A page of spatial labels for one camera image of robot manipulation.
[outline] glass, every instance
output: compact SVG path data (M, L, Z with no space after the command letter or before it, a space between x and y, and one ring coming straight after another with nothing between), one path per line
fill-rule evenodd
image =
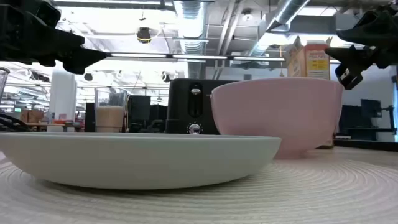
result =
M96 132L121 132L127 91L120 88L95 88Z
M4 93L4 89L6 87L7 77L9 73L10 70L0 67L0 103L1 103L2 94Z

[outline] fluorescent light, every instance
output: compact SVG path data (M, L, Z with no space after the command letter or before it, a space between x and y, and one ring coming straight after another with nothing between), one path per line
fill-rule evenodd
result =
M29 100L18 100L18 102L20 102L20 103L32 103L32 102L29 101Z
M0 108L14 108L14 105L0 105Z
M56 2L79 2L79 3L114 3L114 4L153 4L160 5L157 1L137 1L137 0L54 0Z
M44 103L44 102L41 102L39 100L27 100L27 101L30 101L31 103L34 103L34 104L37 104L37 105L42 105L42 106L49 106L50 105L49 103Z
M4 92L5 92L5 93L17 94L18 91L19 91L18 88L13 87L13 86L7 86L7 85L6 85L6 87L4 87Z
M7 83L6 86L16 86L16 87L51 87L51 84L50 83L41 83L41 84Z
M257 61L257 62L285 62L285 59L278 57L234 57L233 60Z
M2 104L9 104L9 105L14 105L14 102L12 100L1 100Z
M32 107L30 104L16 104L15 106L27 106L27 107Z
M228 57L220 55L173 55L173 58L226 60Z
M341 62L339 60L330 60L330 63L340 64Z
M112 57L166 58L166 54L111 53Z
M198 38L184 38L184 37L173 37L173 41L186 41L186 42L209 42L208 39L198 39Z
M48 106L35 105L35 106L33 106L33 108L48 109Z

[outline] white column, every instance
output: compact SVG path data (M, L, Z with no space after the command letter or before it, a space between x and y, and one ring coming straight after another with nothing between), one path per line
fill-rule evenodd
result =
M62 64L54 67L51 79L50 108L49 113L55 113L55 119L60 114L65 114L67 120L75 121L77 82L75 74L63 69ZM61 127L48 127L48 132L63 131ZM68 132L74 132L74 128L68 128Z

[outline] table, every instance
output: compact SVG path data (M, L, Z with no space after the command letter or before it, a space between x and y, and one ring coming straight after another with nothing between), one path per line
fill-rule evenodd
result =
M398 220L396 152L312 150L303 159L274 161L260 173L233 182L158 191L68 187L35 180L1 161L3 223L385 224Z

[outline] shallow white bowl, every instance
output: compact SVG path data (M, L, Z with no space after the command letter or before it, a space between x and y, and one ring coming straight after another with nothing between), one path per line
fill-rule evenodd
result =
M281 140L129 133L1 133L0 149L38 179L105 189L172 189L256 173Z

